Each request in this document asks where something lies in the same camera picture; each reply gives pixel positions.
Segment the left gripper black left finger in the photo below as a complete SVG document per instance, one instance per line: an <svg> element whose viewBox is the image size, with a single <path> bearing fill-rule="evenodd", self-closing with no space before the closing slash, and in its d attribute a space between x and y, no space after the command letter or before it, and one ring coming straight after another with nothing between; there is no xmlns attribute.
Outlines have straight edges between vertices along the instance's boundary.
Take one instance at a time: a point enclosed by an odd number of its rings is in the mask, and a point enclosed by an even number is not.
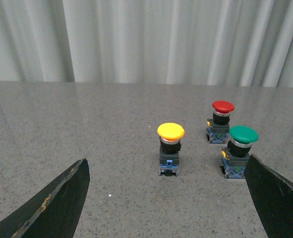
<svg viewBox="0 0 293 238"><path fill-rule="evenodd" d="M77 161L0 221L0 238L73 237L89 182L88 161Z"/></svg>

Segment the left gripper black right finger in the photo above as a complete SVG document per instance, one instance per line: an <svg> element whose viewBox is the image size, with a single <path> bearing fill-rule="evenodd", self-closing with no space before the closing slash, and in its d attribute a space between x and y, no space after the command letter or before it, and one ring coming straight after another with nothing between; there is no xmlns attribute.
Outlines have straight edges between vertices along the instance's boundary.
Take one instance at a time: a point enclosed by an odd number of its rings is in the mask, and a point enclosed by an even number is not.
<svg viewBox="0 0 293 238"><path fill-rule="evenodd" d="M245 172L247 186L269 238L293 238L293 182L251 155Z"/></svg>

